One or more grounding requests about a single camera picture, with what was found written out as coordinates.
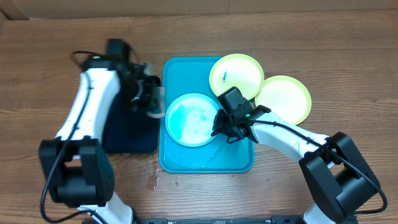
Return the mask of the yellow-green plate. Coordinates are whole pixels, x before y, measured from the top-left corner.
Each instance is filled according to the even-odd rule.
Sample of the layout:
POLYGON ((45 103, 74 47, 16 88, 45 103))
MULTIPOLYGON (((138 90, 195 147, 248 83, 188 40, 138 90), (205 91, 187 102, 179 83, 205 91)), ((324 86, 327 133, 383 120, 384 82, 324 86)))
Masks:
POLYGON ((259 93, 263 81, 261 65, 245 54, 229 54, 220 58, 211 68, 209 76, 210 88, 216 96, 235 86, 247 100, 259 93))
POLYGON ((267 78, 254 102, 256 106, 270 108, 279 117, 294 125, 302 123, 312 108, 312 98, 305 85, 285 75, 267 78))

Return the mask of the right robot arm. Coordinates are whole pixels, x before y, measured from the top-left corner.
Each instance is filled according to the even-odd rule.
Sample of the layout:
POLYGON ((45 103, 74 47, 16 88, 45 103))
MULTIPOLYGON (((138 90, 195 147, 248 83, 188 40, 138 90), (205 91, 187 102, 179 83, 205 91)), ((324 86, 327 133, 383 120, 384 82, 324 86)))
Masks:
POLYGON ((296 223, 354 222, 357 215, 386 209, 387 198, 377 177, 348 135, 302 129, 265 106, 253 107, 235 86, 217 99, 221 109, 214 119, 214 136, 225 135, 228 144, 250 139, 299 164, 314 204, 296 223))

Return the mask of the light blue plate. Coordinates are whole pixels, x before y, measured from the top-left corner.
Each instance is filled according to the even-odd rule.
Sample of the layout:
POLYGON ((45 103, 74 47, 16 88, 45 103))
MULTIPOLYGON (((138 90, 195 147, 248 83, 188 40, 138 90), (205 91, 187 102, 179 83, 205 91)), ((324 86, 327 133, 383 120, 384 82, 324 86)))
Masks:
POLYGON ((210 97, 187 93, 173 100, 165 115, 167 132, 187 147, 203 146, 213 140, 213 121, 219 106, 210 97))

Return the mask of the green and tan sponge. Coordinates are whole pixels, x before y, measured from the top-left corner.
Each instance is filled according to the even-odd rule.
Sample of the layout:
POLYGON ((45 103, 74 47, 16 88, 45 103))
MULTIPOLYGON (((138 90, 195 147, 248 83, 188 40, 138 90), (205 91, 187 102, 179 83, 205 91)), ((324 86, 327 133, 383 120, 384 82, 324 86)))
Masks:
POLYGON ((165 116, 164 87, 155 87, 152 92, 147 115, 150 118, 160 119, 165 116))

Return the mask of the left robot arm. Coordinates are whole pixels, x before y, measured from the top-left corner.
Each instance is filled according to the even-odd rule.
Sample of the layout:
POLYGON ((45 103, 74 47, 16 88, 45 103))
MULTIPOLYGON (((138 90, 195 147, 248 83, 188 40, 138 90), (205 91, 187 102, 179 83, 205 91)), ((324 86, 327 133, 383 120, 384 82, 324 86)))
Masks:
POLYGON ((45 176, 40 204, 47 197, 87 214, 97 223, 139 223, 133 208, 115 191, 113 167, 103 140, 115 100, 136 117, 131 124, 134 145, 157 142, 159 120, 165 115, 165 90, 158 76, 142 63, 122 39, 109 39, 104 53, 78 52, 71 60, 80 69, 80 85, 61 129, 54 139, 43 140, 39 159, 45 176))

